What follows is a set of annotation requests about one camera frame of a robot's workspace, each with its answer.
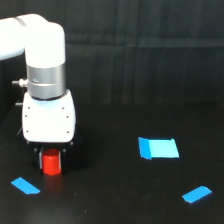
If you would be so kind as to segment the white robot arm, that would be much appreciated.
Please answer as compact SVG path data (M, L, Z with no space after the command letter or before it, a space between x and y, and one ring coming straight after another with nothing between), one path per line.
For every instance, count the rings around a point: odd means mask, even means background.
M22 101L24 139L33 145L39 169L60 174L76 136L76 113L66 88L65 33L38 14L0 19L0 61L23 54L27 77L16 82Z

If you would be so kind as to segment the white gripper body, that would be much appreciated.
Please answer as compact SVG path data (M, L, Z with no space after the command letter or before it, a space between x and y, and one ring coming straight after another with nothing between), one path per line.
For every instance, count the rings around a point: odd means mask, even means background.
M80 144L76 113L70 91L54 100L37 100L24 94L22 128L26 141L32 143Z

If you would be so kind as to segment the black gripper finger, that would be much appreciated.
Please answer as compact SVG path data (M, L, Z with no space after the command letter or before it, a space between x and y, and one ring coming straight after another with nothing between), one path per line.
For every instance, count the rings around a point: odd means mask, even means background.
M42 164L42 155L43 155L43 149L35 148L33 150L34 154L34 162L38 166L39 170L43 170L43 164Z
M68 170L68 150L63 148L60 150L60 162L62 172L67 172Z

